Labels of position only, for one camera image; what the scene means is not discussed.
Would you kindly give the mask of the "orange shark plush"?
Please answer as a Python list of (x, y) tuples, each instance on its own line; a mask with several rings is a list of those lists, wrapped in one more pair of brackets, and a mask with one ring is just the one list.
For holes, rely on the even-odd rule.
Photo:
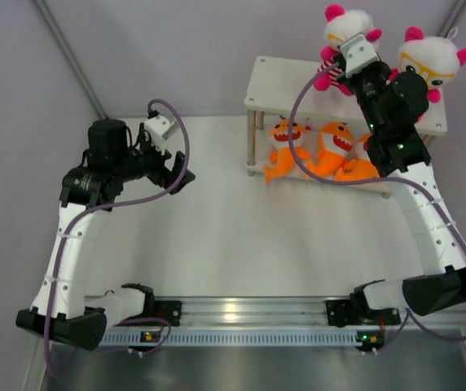
[[(272, 179), (286, 176), (296, 165), (288, 141), (290, 124), (289, 119), (282, 116), (270, 130), (268, 139), (273, 147), (273, 152), (270, 154), (269, 164), (264, 167), (266, 184), (269, 184)], [(303, 147), (308, 131), (309, 128), (300, 122), (292, 123), (291, 139), (295, 147), (295, 153), (299, 160), (305, 163), (311, 159), (310, 153)]]
[(354, 136), (346, 122), (329, 122), (319, 131), (316, 163), (310, 160), (307, 169), (316, 176), (329, 177), (347, 160), (354, 145)]
[(348, 160), (336, 171), (335, 180), (338, 182), (353, 182), (378, 178), (380, 175), (371, 163), (367, 154), (367, 141), (371, 137), (367, 133), (360, 137), (354, 147), (355, 158)]

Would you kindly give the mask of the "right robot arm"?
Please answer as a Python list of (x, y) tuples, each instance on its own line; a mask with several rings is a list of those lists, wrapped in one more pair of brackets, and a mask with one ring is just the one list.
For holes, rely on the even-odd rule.
[(428, 87), (414, 71), (390, 74), (387, 64), (375, 62), (339, 81), (354, 93), (371, 131), (367, 154), (401, 207), (420, 254), (421, 273), (355, 288), (352, 311), (361, 323), (372, 323), (385, 309), (425, 316), (466, 302), (466, 243), (415, 128), (429, 108)]

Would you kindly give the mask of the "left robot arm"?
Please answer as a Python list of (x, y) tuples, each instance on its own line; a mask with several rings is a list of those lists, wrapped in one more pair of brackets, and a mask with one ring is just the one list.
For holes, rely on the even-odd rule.
[(148, 325), (156, 316), (151, 288), (125, 283), (89, 301), (86, 283), (99, 232), (128, 182), (147, 178), (164, 195), (180, 192), (195, 175), (187, 153), (171, 154), (166, 141), (181, 124), (159, 113), (142, 122), (136, 138), (117, 119), (95, 121), (87, 131), (81, 163), (62, 180), (59, 225), (38, 294), (16, 315), (17, 327), (45, 340), (93, 350), (104, 333), (127, 319)]

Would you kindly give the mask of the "panda plush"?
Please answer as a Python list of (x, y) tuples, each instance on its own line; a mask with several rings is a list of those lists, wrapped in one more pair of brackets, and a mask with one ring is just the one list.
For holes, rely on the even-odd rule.
[(459, 48), (453, 42), (458, 33), (453, 28), (445, 37), (428, 36), (417, 26), (407, 28), (404, 42), (398, 48), (397, 66), (391, 70), (389, 81), (401, 72), (420, 75), (428, 88), (429, 103), (439, 103), (442, 87), (452, 83), (458, 71), (466, 65), (466, 47)]
[[(317, 72), (321, 72), (333, 65), (334, 58), (340, 53), (341, 46), (349, 38), (359, 33), (362, 33), (374, 48), (378, 47), (383, 31), (374, 25), (372, 17), (365, 11), (346, 10), (340, 4), (331, 4), (327, 6), (324, 15), (327, 20), (323, 30), (326, 45), (320, 51), (321, 62)], [(337, 79), (341, 74), (342, 70), (340, 68), (329, 70), (314, 82), (314, 88), (317, 91), (324, 92), (331, 87), (336, 87), (342, 94), (352, 96), (353, 93), (338, 82)]]
[(306, 119), (306, 125), (305, 125), (305, 128), (307, 131), (311, 131), (314, 127), (312, 126), (311, 124), (311, 119), (310, 118), (307, 118)]

